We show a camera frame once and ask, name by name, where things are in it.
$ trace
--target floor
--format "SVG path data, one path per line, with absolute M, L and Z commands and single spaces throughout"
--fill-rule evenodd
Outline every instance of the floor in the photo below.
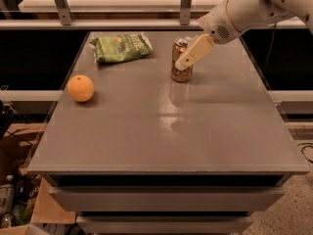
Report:
M 313 160 L 312 147 L 305 148 L 304 154 Z M 255 212 L 252 215 L 254 224 L 242 235 L 313 235 L 312 163 L 310 168 L 306 175 L 296 175 L 287 181 L 284 185 L 286 194 L 275 205 L 267 211 Z

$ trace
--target table drawer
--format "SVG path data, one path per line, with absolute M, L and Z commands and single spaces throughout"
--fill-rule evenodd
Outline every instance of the table drawer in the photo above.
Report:
M 51 196 L 72 212 L 257 212 L 284 195 L 270 188 L 52 187 Z
M 104 234 L 208 234 L 243 232 L 250 217 L 221 216 L 79 216 L 85 232 Z

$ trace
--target table top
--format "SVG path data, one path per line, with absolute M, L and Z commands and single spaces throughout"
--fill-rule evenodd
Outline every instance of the table top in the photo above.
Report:
M 86 74 L 94 97 L 64 91 L 28 170 L 42 174 L 305 172 L 240 40 L 216 45 L 192 80 L 171 79 L 171 51 L 192 31 L 149 31 L 151 56 L 99 65 L 89 40 L 71 76 Z

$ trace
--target soda can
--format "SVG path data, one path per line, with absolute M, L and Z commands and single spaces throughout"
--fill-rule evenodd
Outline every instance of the soda can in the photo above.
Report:
M 177 38 L 173 44 L 172 51 L 172 79 L 177 82 L 188 82 L 192 78 L 193 66 L 189 66 L 184 70 L 178 70 L 175 66 L 180 55 L 187 49 L 188 40 L 185 38 Z

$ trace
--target cable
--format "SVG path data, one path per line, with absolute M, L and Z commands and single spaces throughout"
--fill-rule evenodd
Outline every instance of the cable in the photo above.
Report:
M 29 142 L 29 141 L 27 141 L 26 139 L 23 139 L 23 138 L 21 138 L 21 137 L 17 136 L 17 135 L 16 135 L 16 134 L 14 134 L 13 132 L 10 132 L 10 131 L 8 131 L 8 130 L 7 130 L 7 132 L 10 134 L 10 136 L 14 136 L 14 137 L 16 137 L 16 138 L 18 138 L 18 139 L 20 139 L 20 140 L 22 140 L 22 141 L 24 141 L 24 142 L 26 142 L 26 143 L 30 144 L 30 145 L 33 145 L 32 143 L 30 143 L 30 142 Z
M 273 49 L 273 45 L 274 45 L 274 39 L 275 39 L 275 33 L 276 33 L 276 28 L 277 28 L 277 23 L 274 24 L 273 33 L 272 33 L 271 45 L 270 45 L 270 49 L 269 49 L 269 51 L 268 51 L 268 53 L 267 53 L 267 57 L 266 57 L 266 60 L 265 60 L 265 64 L 264 64 L 264 67 L 263 67 L 263 71 L 266 71 L 267 65 L 268 65 L 268 61 L 269 61 L 270 56 L 271 56 L 271 53 L 272 53 L 272 49 Z
M 304 153 L 304 150 L 305 150 L 306 148 L 312 148 L 312 149 L 313 149 L 313 143 L 302 143 L 302 144 L 298 144 L 297 146 L 302 146 L 302 145 L 303 145 L 303 147 L 301 148 L 301 153 L 303 154 L 303 156 L 305 157 L 305 159 L 306 159 L 308 162 L 310 162 L 310 163 L 313 164 L 313 160 L 307 158 L 306 154 Z

